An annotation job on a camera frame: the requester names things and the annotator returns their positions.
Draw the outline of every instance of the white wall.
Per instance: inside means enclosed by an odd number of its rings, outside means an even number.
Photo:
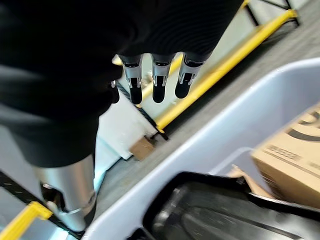
[[[129,148],[144,135],[152,136],[157,130],[121,92],[119,94],[119,102],[100,117],[98,137],[119,156],[128,159]]]

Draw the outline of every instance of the white plastic bin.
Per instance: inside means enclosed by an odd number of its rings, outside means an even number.
[[[294,62],[263,77],[104,212],[86,240],[124,240],[141,227],[158,191],[177,173],[225,174],[236,164],[263,183],[250,150],[320,101],[320,58]]]

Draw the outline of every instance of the cardboard box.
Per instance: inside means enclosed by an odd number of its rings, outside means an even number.
[[[140,161],[144,160],[154,151],[154,146],[143,137],[137,141],[132,147],[130,147],[130,152]]]
[[[252,177],[250,177],[248,174],[242,171],[238,166],[233,165],[232,170],[227,175],[231,178],[244,177],[252,193],[269,199],[274,199],[274,197],[270,193],[268,193],[263,187],[257,184]]]
[[[252,157],[276,198],[320,208],[320,104],[261,144]]]

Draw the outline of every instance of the robotic hand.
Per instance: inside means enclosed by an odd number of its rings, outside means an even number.
[[[0,3],[0,124],[39,179],[49,209],[73,231],[93,220],[99,116],[119,100],[122,68],[142,101],[142,55],[152,54],[153,99],[165,97],[171,62],[184,98],[243,0]]]

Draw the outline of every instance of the concrete floor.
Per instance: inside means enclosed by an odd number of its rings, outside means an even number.
[[[320,0],[299,11],[302,25],[288,23],[193,104],[166,132],[163,142],[144,161],[120,160],[108,172],[98,194],[98,217],[159,163],[194,135],[229,103],[268,72],[290,62],[320,57]]]

